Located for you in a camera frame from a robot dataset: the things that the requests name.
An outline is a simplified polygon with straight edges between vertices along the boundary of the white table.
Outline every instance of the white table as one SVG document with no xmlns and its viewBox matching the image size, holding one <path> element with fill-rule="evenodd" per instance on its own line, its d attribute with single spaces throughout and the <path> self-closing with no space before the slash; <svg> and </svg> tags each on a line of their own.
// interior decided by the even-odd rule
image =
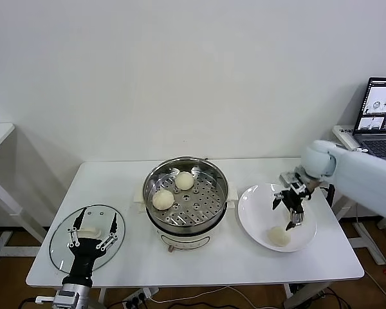
<svg viewBox="0 0 386 309">
<path fill-rule="evenodd" d="M 13 130 L 13 124 L 0 124 L 0 145 Z M 46 235 L 46 230 L 19 205 L 1 185 L 0 200 L 3 201 L 3 209 L 34 236 L 34 238 L 42 243 Z M 0 256 L 35 256 L 37 254 L 37 247 L 6 247 L 5 245 L 11 235 L 12 233 L 8 231 L 1 234 Z"/>
<path fill-rule="evenodd" d="M 213 160 L 239 194 L 257 183 L 277 183 L 298 158 Z M 228 209 L 209 244 L 192 251 L 168 252 L 145 212 L 133 202 L 150 170 L 160 162 L 98 162 L 80 166 L 26 278 L 31 286 L 58 287 L 65 276 L 50 261 L 49 242 L 62 220 L 75 210 L 103 203 L 124 217 L 127 230 L 116 255 L 93 272 L 93 286 L 221 286 L 325 282 L 364 275 L 353 249 L 320 190 L 313 193 L 317 235 L 310 246 L 291 254 L 258 245 L 241 228 L 236 209 Z M 286 308 L 293 308 L 288 299 Z"/>
<path fill-rule="evenodd" d="M 355 151 L 362 148 L 359 143 L 353 138 L 354 126 L 334 126 L 332 132 L 335 134 L 337 139 L 346 147 L 348 150 Z M 338 220 L 349 211 L 350 208 L 356 207 L 357 203 L 349 198 L 343 196 L 336 204 L 333 209 L 336 212 Z M 353 248 L 367 248 L 369 250 L 373 260 L 378 265 L 385 265 L 385 259 L 383 258 L 379 248 L 375 245 L 371 235 L 366 231 L 363 223 L 353 223 L 354 229 L 359 234 L 359 237 L 350 238 L 349 241 Z M 386 219 L 382 219 L 378 222 L 379 229 L 386 229 Z"/>
</svg>

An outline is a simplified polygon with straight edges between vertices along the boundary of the glass lid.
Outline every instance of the glass lid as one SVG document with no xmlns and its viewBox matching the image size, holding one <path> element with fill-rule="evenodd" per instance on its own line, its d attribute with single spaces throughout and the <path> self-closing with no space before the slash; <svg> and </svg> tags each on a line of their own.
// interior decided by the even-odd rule
<svg viewBox="0 0 386 309">
<path fill-rule="evenodd" d="M 106 264 L 116 254 L 125 235 L 122 215 L 110 206 L 92 205 L 75 211 L 57 227 L 49 247 L 51 262 L 57 269 L 67 274 L 70 272 L 74 259 L 70 251 L 75 241 L 75 235 L 72 233 L 74 227 L 78 227 L 77 238 L 95 238 L 106 241 L 106 254 L 96 259 L 93 270 Z"/>
</svg>

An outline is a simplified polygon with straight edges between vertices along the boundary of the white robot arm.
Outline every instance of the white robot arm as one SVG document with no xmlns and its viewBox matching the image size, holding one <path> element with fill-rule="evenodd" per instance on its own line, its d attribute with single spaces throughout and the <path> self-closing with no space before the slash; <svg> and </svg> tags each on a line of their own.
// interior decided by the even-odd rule
<svg viewBox="0 0 386 309">
<path fill-rule="evenodd" d="M 281 201 L 289 209 L 286 229 L 302 223 L 301 202 L 322 182 L 386 218 L 386 160 L 375 156 L 315 140 L 302 155 L 302 164 L 294 172 L 282 173 L 280 180 L 288 190 L 276 194 L 273 209 Z"/>
</svg>

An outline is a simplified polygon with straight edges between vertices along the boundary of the electric cable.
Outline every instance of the electric cable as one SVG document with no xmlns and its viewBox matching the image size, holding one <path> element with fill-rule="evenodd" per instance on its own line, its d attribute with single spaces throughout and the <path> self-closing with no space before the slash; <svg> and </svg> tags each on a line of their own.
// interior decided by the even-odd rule
<svg viewBox="0 0 386 309">
<path fill-rule="evenodd" d="M 379 255 L 381 256 L 383 261 L 386 263 L 386 257 L 381 253 L 381 251 L 380 251 L 379 247 L 377 246 L 377 244 L 373 241 L 372 238 L 370 238 L 367 235 L 367 231 L 363 230 L 362 227 L 359 225 L 358 204 L 356 204 L 356 222 L 358 224 L 357 226 L 359 227 L 359 229 L 363 232 L 363 234 L 366 236 L 366 238 L 374 245 L 374 249 L 379 253 Z M 370 275 L 370 273 L 368 273 L 368 271 L 366 271 L 366 270 L 365 270 L 365 273 L 369 276 L 369 278 L 371 278 L 373 280 L 374 283 L 376 283 L 376 285 L 382 291 L 382 293 L 386 295 L 386 291 L 379 285 L 379 283 L 375 280 L 375 278 L 373 278 L 373 276 Z"/>
<path fill-rule="evenodd" d="M 36 302 L 36 297 L 29 297 L 26 299 L 23 299 L 18 307 L 18 309 L 22 309 L 24 304 L 26 303 L 35 303 Z"/>
<path fill-rule="evenodd" d="M 198 295 L 195 295 L 195 296 L 191 296 L 191 297 L 184 297 L 184 298 L 179 298 L 179 299 L 169 299 L 169 300 L 166 300 L 166 301 L 157 301 L 157 300 L 155 300 L 153 298 L 150 298 L 150 300 L 153 301 L 154 303 L 169 303 L 169 302 L 172 302 L 172 301 L 184 301 L 186 299 L 193 299 L 193 298 L 197 298 L 197 297 L 200 297 L 202 295 L 205 295 L 205 294 L 211 294 L 211 293 L 214 293 L 214 292 L 222 291 L 222 290 L 224 290 L 226 288 L 229 288 L 229 289 L 239 293 L 253 307 L 253 309 L 278 309 L 277 307 L 273 307 L 273 306 L 256 307 L 249 300 L 249 298 L 247 298 L 242 292 L 240 292 L 239 290 L 236 290 L 235 288 L 232 288 L 231 286 L 224 286 L 222 288 L 218 288 L 217 290 L 213 290 L 213 291 L 209 291 L 209 292 L 204 292 L 204 293 L 201 293 L 201 294 L 198 294 Z"/>
<path fill-rule="evenodd" d="M 131 303 L 131 301 L 117 301 L 117 302 L 115 302 L 115 303 L 110 304 L 109 306 L 107 306 L 106 309 L 110 309 L 110 308 L 116 306 L 117 304 L 123 304 L 123 303 L 125 304 L 125 306 L 126 306 L 127 309 L 131 309 L 131 308 L 133 307 L 133 304 Z"/>
<path fill-rule="evenodd" d="M 349 303 L 347 301 L 345 301 L 343 298 L 341 298 L 332 288 L 329 288 L 327 287 L 328 290 L 330 290 L 339 300 L 343 301 L 346 306 L 348 307 L 348 309 L 351 309 L 351 305 L 349 305 Z"/>
<path fill-rule="evenodd" d="M 177 298 L 177 299 L 169 299 L 169 300 L 166 300 L 166 301 L 156 301 L 154 300 L 153 298 L 150 298 L 150 300 L 154 303 L 158 303 L 158 304 L 162 304 L 162 303 L 170 303 L 172 301 L 184 301 L 186 299 L 193 299 L 193 298 L 197 298 L 197 297 L 200 297 L 202 295 L 205 295 L 205 294 L 210 294 L 210 293 L 214 293 L 214 292 L 218 292 L 218 291 L 222 291 L 224 289 L 228 288 L 227 286 L 224 286 L 222 288 L 218 288 L 217 290 L 213 290 L 213 291 L 209 291 L 209 292 L 204 292 L 204 293 L 201 293 L 201 294 L 198 294 L 198 295 L 195 295 L 195 296 L 190 296 L 190 297 L 184 297 L 184 298 Z"/>
<path fill-rule="evenodd" d="M 183 306 L 183 307 L 193 307 L 193 306 L 198 306 L 200 304 L 203 304 L 205 306 L 208 306 L 208 307 L 211 307 L 211 308 L 215 308 L 215 309 L 220 309 L 220 308 L 233 308 L 233 309 L 239 309 L 238 307 L 236 306 L 232 306 L 230 304 L 227 304 L 227 305 L 224 305 L 224 306 L 214 306 L 212 304 L 208 304 L 208 303 L 204 303 L 204 302 L 200 302 L 200 303 L 195 303 L 195 304 L 181 304 L 181 303 L 174 303 L 174 304 L 171 304 L 167 309 L 171 309 L 175 306 Z"/>
<path fill-rule="evenodd" d="M 233 291 L 236 291 L 237 293 L 239 293 L 240 295 L 242 295 L 242 297 L 247 300 L 247 302 L 250 304 L 250 306 L 253 307 L 253 309 L 278 309 L 277 307 L 273 307 L 273 306 L 264 306 L 264 307 L 256 307 L 251 301 L 249 298 L 247 298 L 242 292 L 240 292 L 239 290 L 236 290 L 235 288 L 232 288 L 231 286 L 227 286 L 229 289 L 233 290 Z"/>
</svg>

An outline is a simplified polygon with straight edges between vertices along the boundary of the power cord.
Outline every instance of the power cord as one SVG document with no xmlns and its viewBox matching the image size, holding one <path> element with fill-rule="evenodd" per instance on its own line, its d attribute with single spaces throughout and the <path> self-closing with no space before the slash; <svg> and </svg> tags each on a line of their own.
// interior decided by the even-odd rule
<svg viewBox="0 0 386 309">
<path fill-rule="evenodd" d="M 363 232 L 363 234 L 366 236 L 366 238 L 374 245 L 375 250 L 379 253 L 379 255 L 381 256 L 383 261 L 386 263 L 386 257 L 381 253 L 377 244 L 373 241 L 372 238 L 370 238 L 367 235 L 367 231 L 363 230 L 362 227 L 359 225 L 358 205 L 357 204 L 356 204 L 356 222 L 358 224 L 357 226 L 359 227 L 359 229 Z M 373 280 L 373 282 L 378 286 L 378 288 L 382 291 L 382 293 L 386 295 L 386 291 L 379 285 L 379 283 L 375 280 L 375 278 L 373 278 L 373 276 L 370 275 L 370 273 L 368 273 L 368 271 L 366 271 L 366 270 L 365 270 L 365 273 L 369 276 L 369 278 L 371 278 Z"/>
<path fill-rule="evenodd" d="M 330 294 L 330 295 L 334 295 L 338 299 L 339 307 L 340 308 L 342 307 L 342 305 L 340 304 L 340 301 L 343 301 L 346 304 L 348 309 L 352 309 L 351 305 L 349 305 L 349 303 L 347 301 L 345 301 L 343 298 L 341 298 L 339 295 L 337 295 L 337 293 L 332 288 L 327 288 L 327 289 L 330 292 L 332 292 L 332 294 Z"/>
<path fill-rule="evenodd" d="M 116 306 L 117 304 L 124 304 L 127 309 L 133 308 L 133 304 L 131 303 L 131 301 L 117 301 L 113 304 L 110 304 L 106 309 L 110 309 L 110 308 Z"/>
<path fill-rule="evenodd" d="M 137 297 L 132 298 L 131 303 L 136 309 L 139 309 L 139 299 Z"/>
<path fill-rule="evenodd" d="M 26 303 L 35 303 L 36 302 L 36 297 L 29 297 L 26 299 L 23 299 L 18 307 L 18 309 L 22 309 L 24 304 Z"/>
<path fill-rule="evenodd" d="M 172 302 L 172 301 L 184 301 L 186 299 L 193 299 L 193 298 L 197 298 L 197 297 L 200 297 L 202 295 L 205 295 L 205 294 L 210 294 L 210 293 L 215 293 L 215 292 L 218 292 L 218 291 L 222 291 L 226 288 L 229 288 L 235 292 L 237 292 L 238 294 L 240 294 L 252 307 L 253 309 L 278 309 L 277 307 L 272 307 L 272 306 L 265 306 L 265 307 L 256 307 L 250 300 L 249 298 L 247 298 L 242 292 L 240 292 L 239 290 L 236 290 L 235 288 L 232 288 L 231 286 L 224 286 L 222 288 L 218 288 L 216 290 L 213 290 L 213 291 L 209 291 L 209 292 L 204 292 L 204 293 L 201 293 L 201 294 L 198 294 L 198 295 L 195 295 L 195 296 L 191 296 L 191 297 L 184 297 L 184 298 L 178 298 L 178 299 L 169 299 L 169 300 L 166 300 L 166 301 L 157 301 L 153 298 L 150 298 L 150 300 L 154 303 L 159 303 L 159 304 L 162 304 L 162 303 L 169 303 L 169 302 Z"/>
<path fill-rule="evenodd" d="M 227 304 L 225 306 L 214 306 L 212 304 L 208 304 L 208 303 L 204 303 L 204 302 L 200 302 L 200 303 L 195 303 L 195 304 L 181 304 L 181 303 L 175 303 L 175 304 L 172 304 L 170 305 L 167 309 L 171 309 L 175 306 L 183 306 L 183 307 L 193 307 L 193 306 L 199 306 L 199 305 L 205 305 L 205 306 L 208 306 L 208 307 L 211 307 L 211 308 L 216 308 L 216 309 L 220 309 L 220 308 L 233 308 L 233 309 L 239 309 L 238 307 L 236 306 L 232 306 L 230 304 Z"/>
<path fill-rule="evenodd" d="M 142 303 L 144 304 L 145 309 L 148 309 L 147 304 L 146 304 L 146 295 L 144 295 L 144 293 L 140 293 L 140 294 L 139 294 L 139 299 L 140 299 L 140 300 L 142 301 Z"/>
</svg>

